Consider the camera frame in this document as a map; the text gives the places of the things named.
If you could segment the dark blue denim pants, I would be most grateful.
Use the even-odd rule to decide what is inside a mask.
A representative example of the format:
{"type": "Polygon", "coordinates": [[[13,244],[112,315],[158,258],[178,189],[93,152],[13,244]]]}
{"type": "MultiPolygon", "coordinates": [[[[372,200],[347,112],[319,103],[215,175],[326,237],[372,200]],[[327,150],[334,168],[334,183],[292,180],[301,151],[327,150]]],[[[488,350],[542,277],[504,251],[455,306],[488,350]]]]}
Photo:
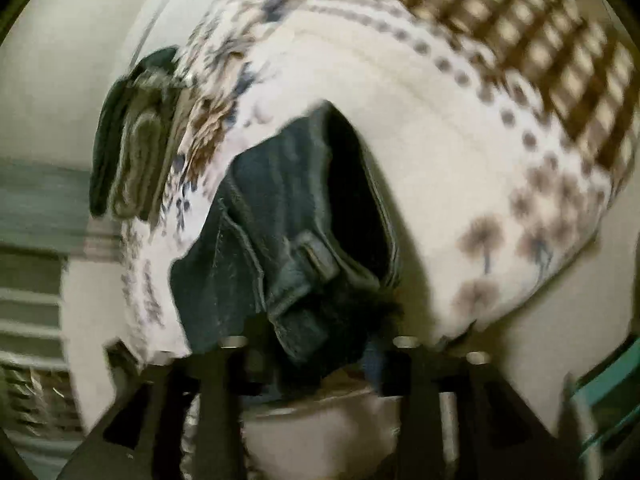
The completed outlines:
{"type": "Polygon", "coordinates": [[[250,393],[294,399],[393,333],[398,274],[359,136],[322,102],[233,159],[169,283],[193,352],[244,336],[265,363],[250,393]]]}

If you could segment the floral bed blanket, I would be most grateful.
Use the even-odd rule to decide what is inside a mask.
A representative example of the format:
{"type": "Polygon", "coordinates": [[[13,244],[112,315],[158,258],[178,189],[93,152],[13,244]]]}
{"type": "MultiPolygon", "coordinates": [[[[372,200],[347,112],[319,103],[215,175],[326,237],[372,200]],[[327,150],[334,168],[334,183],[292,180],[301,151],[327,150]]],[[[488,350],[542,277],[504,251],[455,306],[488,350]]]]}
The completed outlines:
{"type": "Polygon", "coordinates": [[[219,0],[178,69],[190,96],[155,226],[125,232],[130,339],[144,360],[192,349],[169,272],[201,234],[233,159],[320,103],[354,127],[392,222],[399,297],[429,340],[521,307],[614,195],[539,93],[486,82],[473,41],[363,0],[219,0]]]}

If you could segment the grey-green folded pants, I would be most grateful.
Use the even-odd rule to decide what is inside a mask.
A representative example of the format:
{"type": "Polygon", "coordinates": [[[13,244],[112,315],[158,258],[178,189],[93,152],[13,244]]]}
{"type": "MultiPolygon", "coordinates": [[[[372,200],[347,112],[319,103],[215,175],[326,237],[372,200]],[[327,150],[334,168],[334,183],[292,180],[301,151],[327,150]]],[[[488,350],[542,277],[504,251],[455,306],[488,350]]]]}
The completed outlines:
{"type": "Polygon", "coordinates": [[[177,52],[174,46],[152,52],[108,90],[93,143],[94,218],[157,222],[179,143],[176,111],[190,96],[176,76],[177,52]]]}

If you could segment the brown checkered bed sheet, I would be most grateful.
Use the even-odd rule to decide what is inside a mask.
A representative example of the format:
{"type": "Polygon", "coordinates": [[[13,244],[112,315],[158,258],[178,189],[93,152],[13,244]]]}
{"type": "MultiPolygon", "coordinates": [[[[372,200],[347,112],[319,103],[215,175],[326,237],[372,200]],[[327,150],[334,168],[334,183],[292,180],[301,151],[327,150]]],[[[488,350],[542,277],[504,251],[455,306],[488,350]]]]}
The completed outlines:
{"type": "Polygon", "coordinates": [[[490,81],[522,75],[541,97],[537,118],[558,116],[570,145],[622,189],[639,142],[639,64],[614,28],[570,0],[393,1],[442,25],[455,46],[473,41],[472,61],[490,81]]]}

